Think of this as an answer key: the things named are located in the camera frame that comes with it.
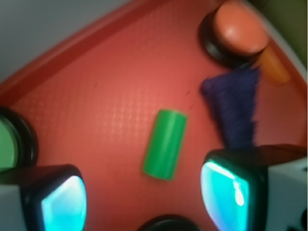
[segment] white wall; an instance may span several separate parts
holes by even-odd
[[[129,0],[0,0],[0,83]]]

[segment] red tray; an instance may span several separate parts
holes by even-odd
[[[0,85],[0,104],[37,132],[38,165],[71,163],[81,170],[87,230],[136,230],[163,214],[216,229],[203,205],[200,170],[206,153],[222,142],[199,88],[228,69],[205,54],[197,29],[221,2],[132,1]],[[256,143],[307,146],[307,86],[273,46],[292,80],[272,85],[262,78]],[[168,182],[141,172],[161,108],[189,116],[176,176]]]

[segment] orange handle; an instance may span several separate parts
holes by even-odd
[[[288,71],[270,46],[267,46],[262,52],[257,64],[260,65],[263,76],[270,82],[283,84],[291,79]]]

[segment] cyan light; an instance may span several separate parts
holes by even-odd
[[[41,203],[45,231],[80,231],[87,214],[86,188],[71,176]]]
[[[209,216],[221,231],[245,231],[248,224],[248,182],[216,162],[201,170],[201,190]]]

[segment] orange knob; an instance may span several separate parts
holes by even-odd
[[[261,52],[269,42],[258,15],[240,2],[222,4],[216,12],[213,26],[219,41],[239,55]]]

